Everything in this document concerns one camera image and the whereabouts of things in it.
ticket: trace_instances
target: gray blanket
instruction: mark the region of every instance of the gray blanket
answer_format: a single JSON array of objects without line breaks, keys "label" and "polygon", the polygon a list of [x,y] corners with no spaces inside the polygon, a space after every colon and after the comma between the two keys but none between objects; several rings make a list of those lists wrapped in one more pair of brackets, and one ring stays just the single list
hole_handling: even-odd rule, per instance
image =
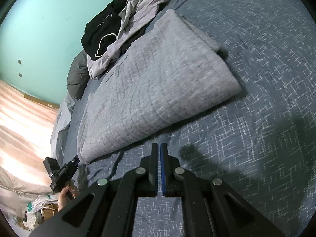
[{"label": "gray blanket", "polygon": [[78,131],[80,160],[89,163],[238,93],[219,50],[168,10],[89,97]]}]

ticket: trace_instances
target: human hand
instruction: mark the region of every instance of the human hand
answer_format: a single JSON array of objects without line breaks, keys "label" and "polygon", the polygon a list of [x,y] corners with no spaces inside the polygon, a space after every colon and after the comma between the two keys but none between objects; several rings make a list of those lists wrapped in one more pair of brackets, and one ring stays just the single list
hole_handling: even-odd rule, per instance
[{"label": "human hand", "polygon": [[67,192],[71,192],[72,196],[76,198],[79,195],[78,188],[71,182],[67,184],[60,192],[58,196],[58,211],[62,210],[68,203],[66,197]]}]

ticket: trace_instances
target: silver screw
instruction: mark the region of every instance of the silver screw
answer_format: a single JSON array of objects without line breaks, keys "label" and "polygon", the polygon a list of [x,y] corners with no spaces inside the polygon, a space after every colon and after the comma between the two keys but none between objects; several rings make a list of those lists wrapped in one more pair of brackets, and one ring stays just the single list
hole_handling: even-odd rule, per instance
[{"label": "silver screw", "polygon": [[105,186],[105,185],[107,185],[107,183],[108,183],[108,180],[107,180],[106,178],[99,178],[99,179],[97,180],[97,184],[98,184],[99,186]]},{"label": "silver screw", "polygon": [[175,172],[177,175],[182,175],[182,174],[185,172],[185,170],[184,170],[184,168],[182,168],[182,167],[177,167],[177,168],[174,169],[174,172]]},{"label": "silver screw", "polygon": [[223,181],[222,181],[222,179],[216,177],[216,178],[214,178],[214,179],[212,180],[212,183],[213,183],[214,185],[219,186],[219,185],[221,185],[221,184],[223,183]]},{"label": "silver screw", "polygon": [[146,169],[144,169],[143,167],[139,167],[136,169],[136,174],[138,175],[143,175],[146,173]]}]

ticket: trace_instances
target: bed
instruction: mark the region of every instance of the bed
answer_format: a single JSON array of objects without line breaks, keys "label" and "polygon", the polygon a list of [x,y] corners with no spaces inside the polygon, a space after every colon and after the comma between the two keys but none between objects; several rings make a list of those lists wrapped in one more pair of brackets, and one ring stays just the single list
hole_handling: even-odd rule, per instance
[{"label": "bed", "polygon": [[[116,179],[151,153],[152,142],[197,176],[221,177],[287,236],[299,236],[316,209],[316,26],[300,0],[170,0],[146,32],[174,9],[229,52],[242,87],[233,98],[193,118],[79,166],[83,190],[100,177]],[[63,163],[76,155],[90,80],[76,101]],[[181,201],[138,200],[133,236],[184,236]]]}]

